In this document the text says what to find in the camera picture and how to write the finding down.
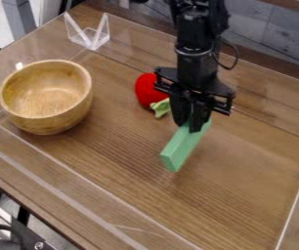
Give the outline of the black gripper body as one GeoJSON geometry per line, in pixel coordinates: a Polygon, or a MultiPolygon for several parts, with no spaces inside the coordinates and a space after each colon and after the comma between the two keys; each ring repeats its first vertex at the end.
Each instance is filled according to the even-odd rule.
{"type": "Polygon", "coordinates": [[[211,99],[212,111],[230,115],[236,93],[218,76],[219,55],[207,51],[176,47],[178,66],[155,69],[155,89],[168,96],[175,93],[190,102],[211,99]]]}

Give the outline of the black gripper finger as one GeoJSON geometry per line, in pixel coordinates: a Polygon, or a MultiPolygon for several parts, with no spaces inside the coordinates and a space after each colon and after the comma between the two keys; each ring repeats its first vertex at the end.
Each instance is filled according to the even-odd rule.
{"type": "Polygon", "coordinates": [[[191,118],[190,118],[190,131],[198,133],[203,130],[204,124],[210,121],[212,112],[211,99],[196,100],[192,102],[191,118]]]}
{"type": "Polygon", "coordinates": [[[183,126],[190,119],[191,104],[182,95],[175,93],[170,95],[170,100],[175,123],[183,126]]]}

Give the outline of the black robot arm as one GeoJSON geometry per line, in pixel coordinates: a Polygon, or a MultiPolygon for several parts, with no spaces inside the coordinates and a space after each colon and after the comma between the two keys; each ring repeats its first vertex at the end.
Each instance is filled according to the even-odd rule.
{"type": "Polygon", "coordinates": [[[230,13],[224,0],[170,0],[178,28],[175,53],[178,66],[155,69],[155,89],[170,96],[175,123],[187,124],[198,133],[214,111],[230,115],[235,90],[219,79],[222,33],[228,28],[230,13]]]}

